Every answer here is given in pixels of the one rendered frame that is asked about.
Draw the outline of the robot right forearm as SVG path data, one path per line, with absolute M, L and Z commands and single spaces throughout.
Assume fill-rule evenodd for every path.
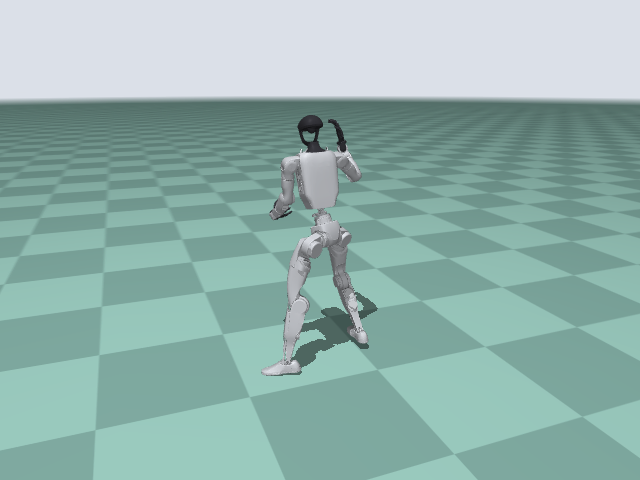
M 358 172 L 358 174 L 359 174 L 360 176 L 362 176 L 361 171 L 360 171 L 360 169 L 359 169 L 358 165 L 357 165 L 357 164 L 356 164 L 356 162 L 353 160 L 353 158 L 352 158 L 352 156 L 351 156 L 350 152 L 348 151 L 348 146 L 346 145 L 346 151 L 345 151 L 345 152 L 342 152 L 342 151 L 340 151 L 340 147 L 339 147 L 339 145 L 338 145 L 338 146 L 337 146 L 337 151 L 338 151 L 338 152 L 340 152 L 341 154 L 343 154 L 345 157 L 347 157 L 347 158 L 351 161 L 351 163 L 354 165 L 354 167 L 355 167 L 356 171 Z

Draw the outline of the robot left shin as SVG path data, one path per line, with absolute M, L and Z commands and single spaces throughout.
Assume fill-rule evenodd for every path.
M 281 364 L 290 364 L 293 349 L 296 341 L 300 338 L 300 333 L 303 327 L 305 313 L 307 311 L 307 303 L 303 299 L 297 299 L 293 302 L 291 310 L 289 309 L 289 301 L 286 311 L 285 325 L 284 325 L 284 345 L 283 345 L 283 359 Z M 286 342 L 287 340 L 287 342 Z M 285 361 L 286 352 L 286 361 Z

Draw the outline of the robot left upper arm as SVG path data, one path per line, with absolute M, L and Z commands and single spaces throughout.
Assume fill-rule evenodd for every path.
M 281 162 L 281 187 L 284 197 L 283 205 L 291 205 L 295 202 L 294 189 L 294 172 L 299 167 L 299 156 L 286 157 Z

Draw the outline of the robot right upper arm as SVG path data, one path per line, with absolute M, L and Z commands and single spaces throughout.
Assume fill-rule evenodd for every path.
M 337 158 L 337 168 L 340 168 L 347 176 L 350 182 L 360 180 L 362 176 L 358 174 L 351 161 L 340 152 L 334 152 Z

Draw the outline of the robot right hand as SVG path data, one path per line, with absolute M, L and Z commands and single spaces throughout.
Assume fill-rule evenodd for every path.
M 340 128 L 340 126 L 339 126 L 339 123 L 336 120 L 333 120 L 333 119 L 329 119 L 328 121 L 329 121 L 328 123 L 332 123 L 335 126 L 336 133 L 337 133 L 337 136 L 338 136 L 337 145 L 339 145 L 340 151 L 345 152 L 346 151 L 346 144 L 345 144 L 346 140 L 344 140 L 343 132 L 342 132 L 342 129 Z

